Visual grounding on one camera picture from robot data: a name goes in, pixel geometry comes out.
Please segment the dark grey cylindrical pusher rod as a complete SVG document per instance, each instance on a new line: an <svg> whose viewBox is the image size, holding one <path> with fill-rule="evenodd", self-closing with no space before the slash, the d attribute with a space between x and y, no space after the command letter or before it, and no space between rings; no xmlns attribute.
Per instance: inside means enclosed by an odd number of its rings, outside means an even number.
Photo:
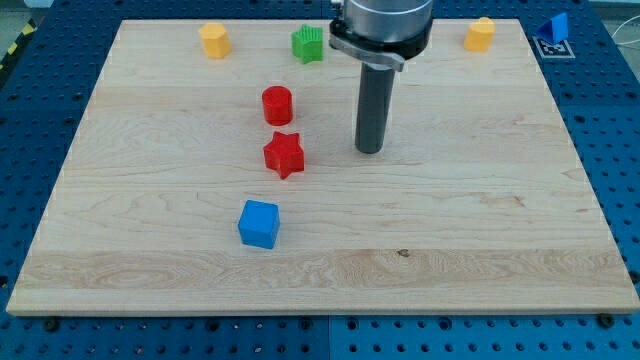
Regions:
<svg viewBox="0 0 640 360"><path fill-rule="evenodd" d="M394 77L393 69L361 66L355 146L362 153L375 154L383 147Z"/></svg>

